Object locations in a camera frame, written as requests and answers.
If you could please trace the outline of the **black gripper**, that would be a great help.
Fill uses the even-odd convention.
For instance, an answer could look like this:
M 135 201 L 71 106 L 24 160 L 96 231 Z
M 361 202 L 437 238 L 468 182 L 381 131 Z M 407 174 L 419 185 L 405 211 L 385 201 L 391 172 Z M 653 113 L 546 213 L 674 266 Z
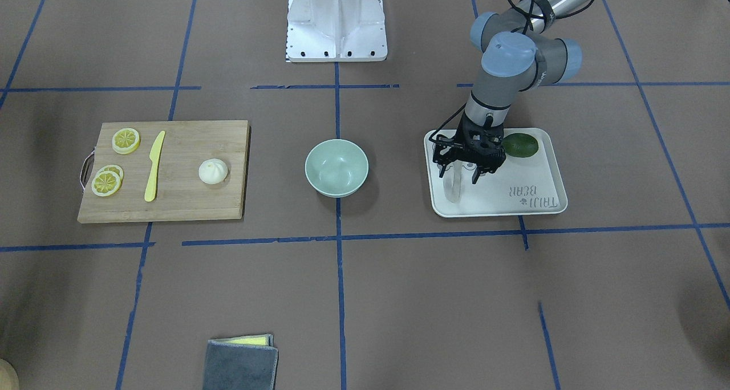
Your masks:
M 438 131 L 431 135 L 435 144 L 432 161 L 440 167 L 440 178 L 456 160 L 474 164 L 471 177 L 474 185 L 482 174 L 495 173 L 503 165 L 506 160 L 503 138 L 504 127 L 501 124 L 483 127 L 469 118 L 462 118 L 453 137 L 448 138 Z

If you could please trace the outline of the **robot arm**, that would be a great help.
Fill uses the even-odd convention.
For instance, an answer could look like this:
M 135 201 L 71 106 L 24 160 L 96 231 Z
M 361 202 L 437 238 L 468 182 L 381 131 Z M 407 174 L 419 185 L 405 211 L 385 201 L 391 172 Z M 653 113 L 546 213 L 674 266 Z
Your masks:
M 458 128 L 451 137 L 435 131 L 428 138 L 435 146 L 432 161 L 440 177 L 457 161 L 475 165 L 473 183 L 503 165 L 504 120 L 518 93 L 569 80 L 582 65 L 577 42 L 550 39 L 544 31 L 593 1 L 511 1 L 503 13 L 487 11 L 475 19 L 470 39 L 481 52 L 481 69 L 456 112 Z

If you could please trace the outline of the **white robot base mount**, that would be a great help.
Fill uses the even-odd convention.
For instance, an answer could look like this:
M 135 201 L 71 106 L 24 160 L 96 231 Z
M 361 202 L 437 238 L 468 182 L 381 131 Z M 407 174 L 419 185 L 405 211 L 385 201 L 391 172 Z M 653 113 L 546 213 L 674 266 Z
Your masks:
M 383 0 L 287 0 L 285 57 L 292 63 L 384 61 Z

